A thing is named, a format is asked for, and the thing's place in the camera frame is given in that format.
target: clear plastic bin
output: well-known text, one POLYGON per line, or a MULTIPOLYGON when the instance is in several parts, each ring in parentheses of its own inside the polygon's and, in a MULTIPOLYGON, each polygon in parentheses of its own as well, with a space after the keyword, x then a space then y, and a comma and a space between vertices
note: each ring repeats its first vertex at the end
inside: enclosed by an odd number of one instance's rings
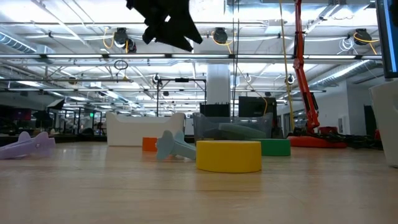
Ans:
POLYGON ((266 113, 264 116, 258 118, 234 119, 220 117, 207 118, 201 113, 193 113, 195 142, 205 139, 241 141, 259 137, 271 138, 272 118, 272 113, 266 113))

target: green block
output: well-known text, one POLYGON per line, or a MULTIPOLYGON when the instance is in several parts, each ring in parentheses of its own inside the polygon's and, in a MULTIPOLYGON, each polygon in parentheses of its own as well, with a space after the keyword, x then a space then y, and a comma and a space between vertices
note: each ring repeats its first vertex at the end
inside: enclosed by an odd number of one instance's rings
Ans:
POLYGON ((290 141, 288 139, 251 139, 261 142, 262 156, 290 156, 290 141))

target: orange block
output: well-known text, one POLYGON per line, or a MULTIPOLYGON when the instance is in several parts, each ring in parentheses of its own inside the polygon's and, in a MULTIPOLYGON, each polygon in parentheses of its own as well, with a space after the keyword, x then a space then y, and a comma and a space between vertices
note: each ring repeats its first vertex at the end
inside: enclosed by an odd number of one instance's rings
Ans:
POLYGON ((157 152, 156 142, 157 138, 142 138, 142 151, 157 152))

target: purple plastic toy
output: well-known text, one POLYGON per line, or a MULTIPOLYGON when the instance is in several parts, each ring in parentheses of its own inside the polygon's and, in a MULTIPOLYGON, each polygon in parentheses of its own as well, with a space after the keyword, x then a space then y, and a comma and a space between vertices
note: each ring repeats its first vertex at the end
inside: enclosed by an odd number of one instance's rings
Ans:
POLYGON ((42 132, 34 138, 30 138, 27 132, 22 132, 18 137, 18 142, 0 147, 0 159, 15 159, 38 154, 40 156, 51 155, 55 149, 54 138, 49 138, 49 134, 42 132))

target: table surface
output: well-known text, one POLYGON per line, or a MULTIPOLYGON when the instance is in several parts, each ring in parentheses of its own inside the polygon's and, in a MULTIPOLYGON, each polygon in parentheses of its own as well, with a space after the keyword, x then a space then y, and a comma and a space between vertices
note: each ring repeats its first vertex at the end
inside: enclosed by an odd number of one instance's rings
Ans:
POLYGON ((398 223, 398 169, 382 151, 292 149, 219 174, 140 148, 58 144, 0 161, 0 223, 398 223))

